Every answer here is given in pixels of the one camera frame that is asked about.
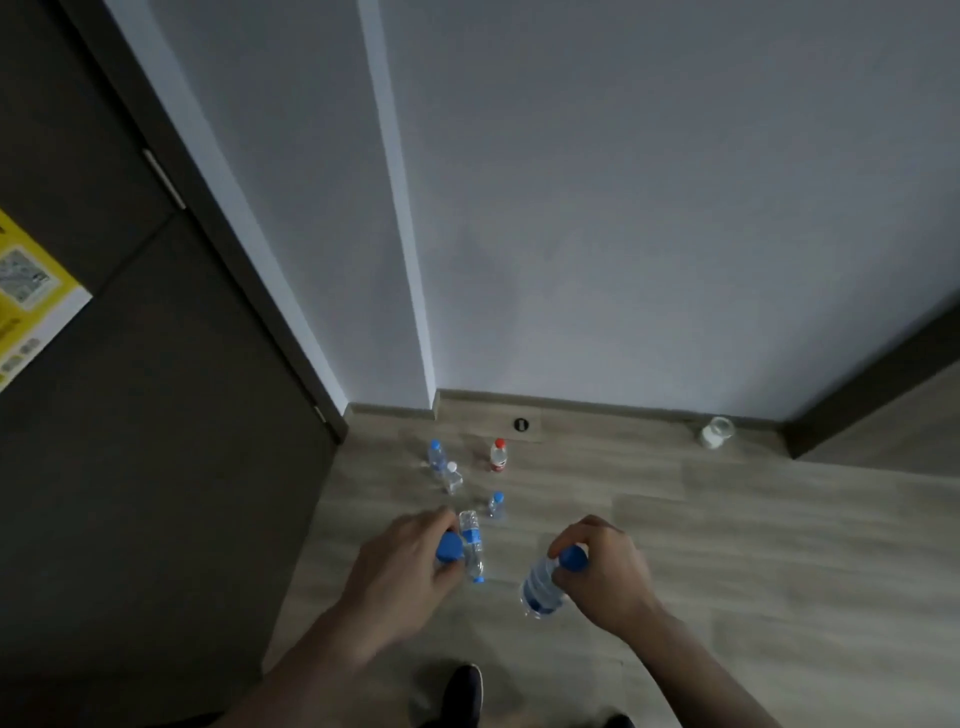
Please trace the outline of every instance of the person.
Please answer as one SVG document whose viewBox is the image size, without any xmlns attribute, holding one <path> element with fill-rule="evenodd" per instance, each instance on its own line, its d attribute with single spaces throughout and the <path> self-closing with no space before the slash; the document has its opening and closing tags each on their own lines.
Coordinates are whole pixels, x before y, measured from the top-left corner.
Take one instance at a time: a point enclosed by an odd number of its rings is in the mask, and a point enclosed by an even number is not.
<svg viewBox="0 0 960 728">
<path fill-rule="evenodd" d="M 462 581 L 463 562 L 436 569 L 435 550 L 458 530 L 447 508 L 403 516 L 360 548 L 340 599 L 215 725 L 301 728 L 319 725 L 329 704 L 358 670 L 430 619 Z M 550 545 L 556 557 L 586 544 L 589 565 L 554 571 L 554 581 L 600 629 L 625 642 L 646 666 L 684 728 L 771 728 L 777 722 L 710 656 L 654 594 L 650 571 L 630 537 L 596 516 L 573 523 Z M 459 667 L 433 725 L 476 728 L 483 703 L 477 666 Z M 631 728 L 626 716 L 608 728 Z"/>
</svg>

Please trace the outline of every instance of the yellow sign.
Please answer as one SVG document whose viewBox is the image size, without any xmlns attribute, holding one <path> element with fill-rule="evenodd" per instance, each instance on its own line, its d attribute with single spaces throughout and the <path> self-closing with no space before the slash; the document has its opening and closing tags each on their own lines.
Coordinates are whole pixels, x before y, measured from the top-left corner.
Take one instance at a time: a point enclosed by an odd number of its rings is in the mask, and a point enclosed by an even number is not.
<svg viewBox="0 0 960 728">
<path fill-rule="evenodd" d="M 0 209 L 0 392 L 90 294 Z"/>
</svg>

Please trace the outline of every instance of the black shoe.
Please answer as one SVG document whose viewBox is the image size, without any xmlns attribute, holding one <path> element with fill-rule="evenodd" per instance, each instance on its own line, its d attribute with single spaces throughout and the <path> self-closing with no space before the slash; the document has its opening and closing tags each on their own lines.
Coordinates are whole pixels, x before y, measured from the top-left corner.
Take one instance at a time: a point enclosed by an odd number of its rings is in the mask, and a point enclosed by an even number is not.
<svg viewBox="0 0 960 728">
<path fill-rule="evenodd" d="M 444 690 L 440 722 L 444 728 L 476 728 L 483 708 L 483 675 L 476 665 L 460 665 Z"/>
<path fill-rule="evenodd" d="M 636 728 L 634 722 L 628 717 L 620 714 L 619 716 L 613 716 L 610 720 L 603 724 L 603 728 Z"/>
</svg>

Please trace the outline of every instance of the blue bottle cap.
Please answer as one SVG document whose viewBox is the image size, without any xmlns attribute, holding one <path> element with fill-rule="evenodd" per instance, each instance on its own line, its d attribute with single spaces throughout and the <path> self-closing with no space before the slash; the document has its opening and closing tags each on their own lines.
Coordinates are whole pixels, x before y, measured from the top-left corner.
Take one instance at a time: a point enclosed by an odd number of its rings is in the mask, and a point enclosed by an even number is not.
<svg viewBox="0 0 960 728">
<path fill-rule="evenodd" d="M 587 568 L 589 559 L 587 552 L 574 544 L 560 552 L 560 565 L 567 571 L 583 571 Z"/>
<path fill-rule="evenodd" d="M 437 561 L 442 564 L 452 564 L 464 558 L 464 542 L 453 531 L 446 531 L 437 544 Z"/>
</svg>

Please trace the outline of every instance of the door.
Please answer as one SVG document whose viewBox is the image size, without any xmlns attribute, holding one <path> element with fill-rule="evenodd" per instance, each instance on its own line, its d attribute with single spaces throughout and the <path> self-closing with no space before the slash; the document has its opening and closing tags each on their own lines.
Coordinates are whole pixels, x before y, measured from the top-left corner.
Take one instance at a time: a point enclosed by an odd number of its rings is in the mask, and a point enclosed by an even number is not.
<svg viewBox="0 0 960 728">
<path fill-rule="evenodd" d="M 0 393 L 0 720 L 222 709 L 334 443 L 56 6 L 2 4 L 0 27 L 0 208 L 94 296 Z"/>
</svg>

